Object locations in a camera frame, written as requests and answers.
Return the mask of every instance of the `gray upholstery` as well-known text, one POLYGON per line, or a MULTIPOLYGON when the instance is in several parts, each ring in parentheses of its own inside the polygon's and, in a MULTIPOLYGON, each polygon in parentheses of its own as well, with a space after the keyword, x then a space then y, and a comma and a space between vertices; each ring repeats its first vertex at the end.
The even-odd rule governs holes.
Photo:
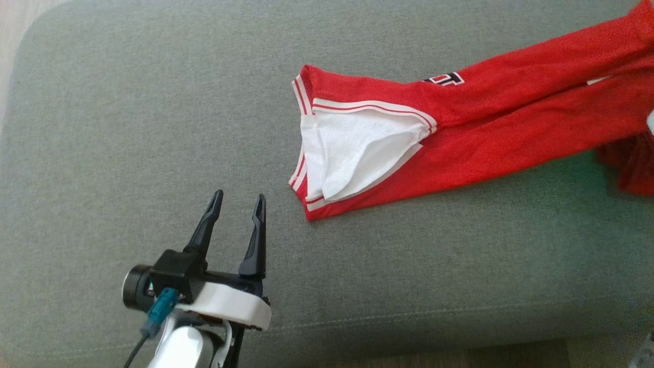
POLYGON ((0 137, 0 352, 17 367, 120 366, 144 320, 122 305, 124 274, 183 247, 218 188, 214 270, 236 270, 256 195, 268 199, 272 328, 247 334, 243 367, 651 326, 654 201, 610 189, 590 153, 316 223, 287 184, 303 64, 414 81, 634 4, 97 0, 47 12, 20 47, 0 137))

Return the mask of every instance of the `stitching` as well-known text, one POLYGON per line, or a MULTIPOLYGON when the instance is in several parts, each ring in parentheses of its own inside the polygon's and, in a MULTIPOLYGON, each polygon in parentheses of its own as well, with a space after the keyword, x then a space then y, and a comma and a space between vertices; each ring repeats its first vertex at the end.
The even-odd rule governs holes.
MULTIPOLYGON (((342 318, 339 320, 332 320, 332 321, 325 321, 325 322, 312 322, 312 323, 300 323, 296 325, 287 325, 287 326, 280 326, 280 327, 274 327, 266 331, 266 334, 272 334, 272 335, 286 335, 286 334, 291 334, 291 333, 297 333, 301 329, 309 329, 312 327, 317 327, 317 329, 324 330, 324 329, 337 329, 337 328, 343 328, 344 325, 349 325, 352 323, 355 323, 356 325, 374 325, 374 324, 379 324, 379 323, 388 323, 388 322, 401 322, 401 321, 406 321, 406 320, 413 320, 416 317, 419 319, 430 319, 430 318, 435 318, 440 314, 446 314, 446 313, 465 313, 465 312, 481 312, 481 311, 499 311, 501 309, 507 309, 507 308, 525 308, 529 306, 547 306, 547 305, 552 305, 552 304, 569 304, 569 303, 580 303, 584 301, 591 301, 591 300, 597 300, 597 299, 622 299, 622 298, 629 298, 633 299, 634 297, 637 296, 650 296, 652 292, 645 292, 645 293, 636 293, 636 294, 628 294, 628 295, 601 295, 593 298, 574 298, 574 299, 565 299, 561 301, 545 301, 545 302, 529 302, 529 303, 509 303, 509 304, 498 304, 498 305, 488 305, 488 306, 478 306, 478 307, 469 307, 469 308, 442 308, 442 309, 435 309, 435 310, 427 310, 427 311, 422 311, 422 312, 404 312, 404 313, 395 313, 395 314, 382 314, 378 316, 366 316, 366 317, 357 317, 357 318, 342 318)), ((4 336, 0 334, 0 340, 5 340, 4 336)), ((155 341, 148 341, 144 346, 154 346, 156 345, 155 341)), ((89 349, 76 349, 76 350, 64 350, 64 351, 58 351, 58 352, 41 352, 41 353, 35 353, 35 352, 30 352, 27 351, 26 349, 9 343, 5 342, 5 346, 10 346, 14 348, 14 352, 20 351, 23 353, 25 356, 29 356, 31 358, 37 359, 37 360, 45 360, 48 358, 58 358, 58 359, 75 359, 75 358, 81 358, 84 356, 88 356, 89 353, 92 352, 98 352, 98 351, 106 351, 106 350, 119 350, 119 349, 131 349, 133 348, 133 344, 120 344, 120 345, 112 345, 112 346, 101 346, 97 348, 89 348, 89 349), (83 354, 78 354, 78 355, 69 355, 71 353, 83 353, 83 354)))

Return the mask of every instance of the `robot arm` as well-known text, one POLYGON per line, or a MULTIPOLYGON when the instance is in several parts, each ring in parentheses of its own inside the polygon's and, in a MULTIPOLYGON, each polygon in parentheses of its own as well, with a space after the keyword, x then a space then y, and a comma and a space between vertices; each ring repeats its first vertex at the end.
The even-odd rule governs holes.
MULTIPOLYGON (((266 277, 266 199, 260 195, 257 200, 254 229, 239 273, 228 274, 207 271, 206 261, 222 197, 220 190, 213 195, 182 252, 168 249, 154 266, 137 265, 125 277, 123 302, 130 309, 150 311, 150 315, 157 307, 155 299, 170 293, 179 299, 167 315, 150 368, 236 368, 245 330, 268 329, 271 309, 262 283, 266 277), (212 327, 223 328, 224 339, 211 332, 212 327)), ((142 342, 159 330, 156 322, 149 323, 156 329, 146 329, 142 342)))

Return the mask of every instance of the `red fabric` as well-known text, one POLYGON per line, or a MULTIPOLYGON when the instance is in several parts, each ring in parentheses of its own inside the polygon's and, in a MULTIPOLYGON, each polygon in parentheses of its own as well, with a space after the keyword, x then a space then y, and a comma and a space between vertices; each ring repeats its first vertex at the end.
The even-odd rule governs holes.
POLYGON ((654 194, 651 135, 643 134, 654 109, 653 44, 654 9, 643 0, 625 17, 467 67, 458 72, 460 85, 403 84, 306 65, 300 79, 311 103, 406 105, 435 118, 437 130, 397 172, 352 198, 309 210, 306 177, 291 185, 307 218, 316 220, 477 183, 642 134, 637 143, 607 145, 602 157, 624 169, 622 188, 654 194), (601 77, 610 78, 586 83, 601 77))

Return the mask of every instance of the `wooden floor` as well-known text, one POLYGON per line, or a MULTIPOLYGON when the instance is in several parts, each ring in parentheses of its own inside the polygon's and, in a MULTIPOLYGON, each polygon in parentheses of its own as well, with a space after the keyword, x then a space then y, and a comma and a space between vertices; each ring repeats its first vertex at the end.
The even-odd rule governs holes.
MULTIPOLYGON (((70 0, 0 0, 0 134, 16 50, 30 24, 46 10, 70 0)), ((632 334, 556 340, 498 348, 448 351, 340 364, 322 368, 622 368, 644 337, 632 334)), ((9 368, 0 356, 0 368, 9 368)))

